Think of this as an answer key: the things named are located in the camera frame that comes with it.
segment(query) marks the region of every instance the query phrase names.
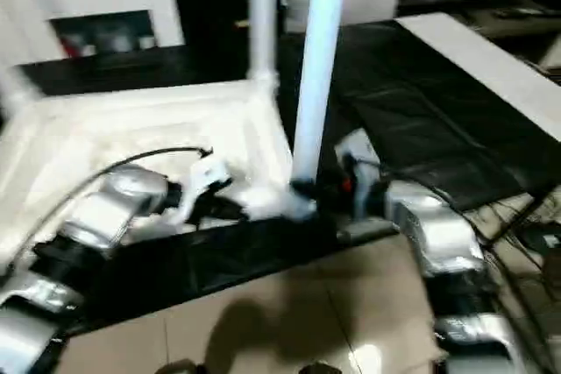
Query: black mat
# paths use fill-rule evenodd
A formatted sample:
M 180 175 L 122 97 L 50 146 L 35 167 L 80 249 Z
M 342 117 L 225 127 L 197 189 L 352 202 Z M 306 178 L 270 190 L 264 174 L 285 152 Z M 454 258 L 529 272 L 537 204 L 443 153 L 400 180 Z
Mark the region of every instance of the black mat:
M 380 232 L 378 238 L 395 234 Z M 149 314 L 359 243 L 340 244 L 326 220 L 247 222 L 138 243 L 119 251 L 73 334 Z
M 302 47 L 301 35 L 281 46 L 279 105 L 291 141 Z M 341 29 L 322 169 L 335 167 L 334 144 L 357 127 L 384 163 L 464 210 L 561 179 L 557 140 L 397 23 Z

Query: white cylindrical pole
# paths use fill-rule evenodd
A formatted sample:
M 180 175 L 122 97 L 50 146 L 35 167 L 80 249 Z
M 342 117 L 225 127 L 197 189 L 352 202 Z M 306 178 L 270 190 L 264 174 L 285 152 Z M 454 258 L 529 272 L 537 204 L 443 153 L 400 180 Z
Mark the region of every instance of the white cylindrical pole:
M 276 82 L 274 48 L 277 0 L 249 0 L 250 69 L 248 78 Z
M 296 118 L 293 180 L 315 180 L 343 0 L 310 0 L 300 101 Z

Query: white countertop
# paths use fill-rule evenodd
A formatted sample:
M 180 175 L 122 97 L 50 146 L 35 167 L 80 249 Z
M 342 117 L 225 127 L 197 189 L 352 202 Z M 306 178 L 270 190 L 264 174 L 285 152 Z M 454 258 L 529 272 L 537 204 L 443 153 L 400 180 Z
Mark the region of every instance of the white countertop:
M 446 14 L 397 21 L 561 142 L 561 87 L 555 82 Z

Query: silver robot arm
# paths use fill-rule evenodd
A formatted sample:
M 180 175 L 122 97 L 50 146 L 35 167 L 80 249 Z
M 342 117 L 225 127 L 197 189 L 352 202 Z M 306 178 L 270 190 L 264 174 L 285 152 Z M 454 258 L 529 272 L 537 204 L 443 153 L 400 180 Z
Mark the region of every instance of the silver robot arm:
M 189 174 L 189 188 L 181 191 L 159 173 L 119 167 L 105 177 L 99 191 L 78 202 L 52 241 L 35 245 L 31 266 L 14 273 L 0 289 L 2 374 L 51 370 L 63 347 L 67 321 L 135 217 L 174 207 L 187 218 L 199 194 L 228 178 L 212 157 L 195 163 Z
M 495 310 L 491 280 L 475 232 L 441 197 L 395 181 L 387 190 L 386 218 L 412 246 L 435 315 L 449 374 L 526 374 L 510 324 Z

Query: black cable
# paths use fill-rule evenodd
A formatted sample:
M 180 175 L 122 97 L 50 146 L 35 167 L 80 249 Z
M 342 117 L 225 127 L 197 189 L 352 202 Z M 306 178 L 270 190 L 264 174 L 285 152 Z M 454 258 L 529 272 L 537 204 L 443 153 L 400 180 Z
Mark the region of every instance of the black cable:
M 510 289 L 510 291 L 514 295 L 516 301 L 518 302 L 518 304 L 522 308 L 522 311 L 528 317 L 529 324 L 534 329 L 534 332 L 537 335 L 537 338 L 540 342 L 540 345 L 543 347 L 543 350 L 545 351 L 545 354 L 548 358 L 548 363 L 550 364 L 551 367 L 554 367 L 555 366 L 555 362 L 554 362 L 555 358 L 550 352 L 550 347 L 549 347 L 549 344 L 547 343 L 547 339 L 546 339 L 547 334 L 545 333 L 545 331 L 543 331 L 542 325 L 540 324 L 539 320 L 536 318 L 536 315 L 534 314 L 534 311 L 532 310 L 530 304 L 526 300 L 526 297 L 524 296 L 524 293 L 522 292 L 522 290 L 518 286 L 518 284 L 516 282 L 516 279 L 515 279 L 515 276 L 508 269 L 507 265 L 504 263 L 504 261 L 501 259 L 499 254 L 494 249 L 487 250 L 486 252 L 488 253 L 489 256 L 492 257 L 493 261 L 495 262 L 495 266 L 497 267 L 497 269 L 499 269 L 499 272 L 501 272 L 503 278 L 507 281 L 508 288 Z
M 212 151 L 207 151 L 203 148 L 194 147 L 194 146 L 178 146 L 174 148 L 161 148 L 161 149 L 154 149 L 147 152 L 141 152 L 136 155 L 131 155 L 128 158 L 121 159 L 120 161 L 114 162 L 113 164 L 106 166 L 105 168 L 97 171 L 90 175 L 86 180 L 82 181 L 76 187 L 74 187 L 70 192 L 67 193 L 51 210 L 49 210 L 45 216 L 40 218 L 35 225 L 30 229 L 27 237 L 25 238 L 24 244 L 19 249 L 18 253 L 16 253 L 15 257 L 12 259 L 11 263 L 7 268 L 7 272 L 2 276 L 3 279 L 9 278 L 9 276 L 13 273 L 15 269 L 16 262 L 22 257 L 25 253 L 27 245 L 32 240 L 32 238 L 40 232 L 45 225 L 53 219 L 60 212 L 60 210 L 72 199 L 74 199 L 78 194 L 80 194 L 86 187 L 92 184 L 94 181 L 99 179 L 102 175 L 110 173 L 111 171 L 115 170 L 120 166 L 124 166 L 126 164 L 130 164 L 131 162 L 138 161 L 140 159 L 152 157 L 154 155 L 162 155 L 165 153 L 172 153 L 172 152 L 198 152 L 201 158 L 204 158 L 212 153 Z
M 497 201 L 495 204 L 500 205 L 504 208 L 507 208 L 507 209 L 513 211 L 515 213 L 515 215 L 520 214 L 520 209 L 517 209 L 514 206 L 507 205 L 506 203 L 503 203 L 502 201 Z

